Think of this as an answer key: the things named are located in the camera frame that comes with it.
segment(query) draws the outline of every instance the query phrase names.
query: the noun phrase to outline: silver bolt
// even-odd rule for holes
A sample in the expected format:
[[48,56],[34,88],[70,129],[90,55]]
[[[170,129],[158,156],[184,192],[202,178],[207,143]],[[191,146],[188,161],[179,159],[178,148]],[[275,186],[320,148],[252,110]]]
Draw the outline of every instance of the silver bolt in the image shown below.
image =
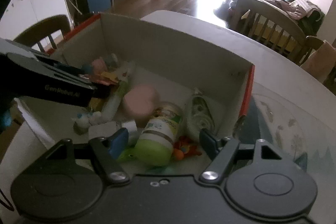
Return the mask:
[[153,186],[153,187],[159,187],[159,186],[160,186],[160,183],[158,183],[157,181],[152,181],[152,182],[150,183],[150,185]]
[[219,177],[219,175],[213,171],[205,171],[202,173],[202,177],[206,180],[215,180]]
[[160,184],[162,184],[162,185],[166,185],[168,183],[169,183],[169,180],[167,180],[167,179],[160,180]]
[[110,174],[110,178],[119,181],[127,178],[127,175],[124,172],[113,172]]

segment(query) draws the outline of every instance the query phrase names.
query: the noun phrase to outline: white box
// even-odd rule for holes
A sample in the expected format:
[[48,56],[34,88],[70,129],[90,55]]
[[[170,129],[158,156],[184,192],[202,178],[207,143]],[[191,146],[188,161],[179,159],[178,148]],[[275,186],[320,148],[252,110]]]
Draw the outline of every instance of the white box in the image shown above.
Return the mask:
[[[206,96],[215,121],[215,134],[232,135],[235,124],[247,113],[254,65],[236,54],[186,33],[149,22],[113,14],[88,19],[65,37],[66,43],[51,57],[75,67],[115,53],[136,63],[131,86],[152,84],[161,100],[184,108],[197,87]],[[21,110],[31,129],[50,148],[62,138],[74,143],[88,141],[88,134],[73,131],[71,117],[83,108],[24,97]],[[173,164],[174,173],[197,173],[209,163],[207,156],[191,157]],[[148,170],[127,163],[130,173]]]

